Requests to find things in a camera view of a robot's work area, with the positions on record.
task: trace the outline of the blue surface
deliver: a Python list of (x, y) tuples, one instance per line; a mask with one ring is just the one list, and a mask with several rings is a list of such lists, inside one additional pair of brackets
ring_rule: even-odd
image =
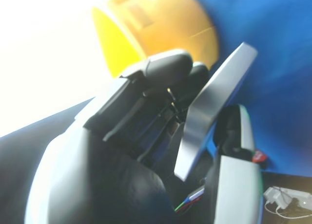
[(198, 0), (220, 62), (243, 41), (259, 55), (234, 103), (246, 106), (268, 171), (312, 176), (312, 0)]

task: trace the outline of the white cable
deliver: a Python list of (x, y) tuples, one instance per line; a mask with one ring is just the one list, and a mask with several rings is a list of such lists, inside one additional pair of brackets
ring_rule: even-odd
[(266, 201), (266, 203), (264, 205), (265, 210), (268, 211), (269, 213), (276, 214), (276, 213), (274, 213), (274, 212), (272, 212), (271, 210), (268, 209), (268, 207), (267, 207), (268, 203), (270, 203), (270, 201)]
[(281, 215), (281, 214), (278, 212), (279, 209), (280, 209), (280, 206), (278, 206), (278, 207), (276, 208), (275, 213), (276, 213), (278, 216), (280, 216), (281, 218), (285, 218), (285, 219), (300, 219), (300, 218), (308, 218), (308, 217), (311, 217), (311, 216), (312, 216), (312, 214), (310, 214), (310, 215), (301, 216), (301, 217), (285, 217), (285, 216)]

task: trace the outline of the tape on yellow container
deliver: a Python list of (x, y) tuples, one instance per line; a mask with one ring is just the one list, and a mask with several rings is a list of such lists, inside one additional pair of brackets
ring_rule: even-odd
[(109, 0), (93, 8), (93, 19), (113, 77), (170, 49), (184, 49), (208, 68), (218, 59), (215, 28), (196, 0)]

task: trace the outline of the white power strip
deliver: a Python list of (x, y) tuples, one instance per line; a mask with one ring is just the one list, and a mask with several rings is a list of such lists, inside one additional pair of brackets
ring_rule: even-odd
[(312, 195), (308, 192), (282, 187), (270, 187), (264, 192), (264, 197), (271, 204), (275, 202), (282, 209), (286, 209), (292, 199), (297, 198), (300, 207), (312, 210)]

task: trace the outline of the yellow container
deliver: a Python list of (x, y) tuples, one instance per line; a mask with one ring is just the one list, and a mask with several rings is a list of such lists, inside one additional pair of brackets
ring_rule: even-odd
[(109, 0), (93, 19), (113, 77), (129, 65), (184, 49), (210, 68), (218, 59), (215, 28), (195, 0)]

